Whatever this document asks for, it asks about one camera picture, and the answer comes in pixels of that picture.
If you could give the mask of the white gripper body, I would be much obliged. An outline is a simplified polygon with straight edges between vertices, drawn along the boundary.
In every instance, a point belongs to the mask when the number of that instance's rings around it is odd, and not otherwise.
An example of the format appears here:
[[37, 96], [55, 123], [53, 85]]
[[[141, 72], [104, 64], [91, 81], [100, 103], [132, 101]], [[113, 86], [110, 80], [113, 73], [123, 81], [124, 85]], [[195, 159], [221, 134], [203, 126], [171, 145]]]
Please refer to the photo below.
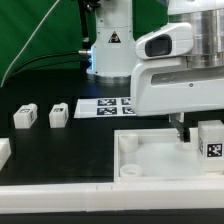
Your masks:
[[224, 66], [193, 69], [190, 24], [169, 23], [136, 41], [130, 97], [139, 116], [224, 109]]

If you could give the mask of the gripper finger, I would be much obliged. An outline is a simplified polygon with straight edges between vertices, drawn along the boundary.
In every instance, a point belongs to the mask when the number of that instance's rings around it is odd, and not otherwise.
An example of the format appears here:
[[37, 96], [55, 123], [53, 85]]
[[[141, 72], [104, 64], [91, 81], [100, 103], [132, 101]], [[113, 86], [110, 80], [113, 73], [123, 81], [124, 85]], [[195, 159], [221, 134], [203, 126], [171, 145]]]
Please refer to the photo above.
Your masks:
[[184, 125], [184, 114], [173, 113], [169, 115], [169, 122], [178, 131], [178, 137], [181, 142], [190, 141], [190, 130]]

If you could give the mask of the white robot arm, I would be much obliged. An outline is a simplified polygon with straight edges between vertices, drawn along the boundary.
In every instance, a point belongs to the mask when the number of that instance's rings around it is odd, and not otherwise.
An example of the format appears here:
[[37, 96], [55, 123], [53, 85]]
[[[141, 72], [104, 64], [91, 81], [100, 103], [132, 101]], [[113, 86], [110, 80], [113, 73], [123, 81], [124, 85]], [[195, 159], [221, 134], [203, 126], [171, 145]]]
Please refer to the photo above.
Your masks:
[[95, 8], [95, 43], [88, 77], [130, 83], [139, 116], [170, 116], [180, 138], [189, 130], [181, 113], [224, 109], [224, 0], [158, 0], [166, 25], [133, 38], [132, 0], [90, 0]]

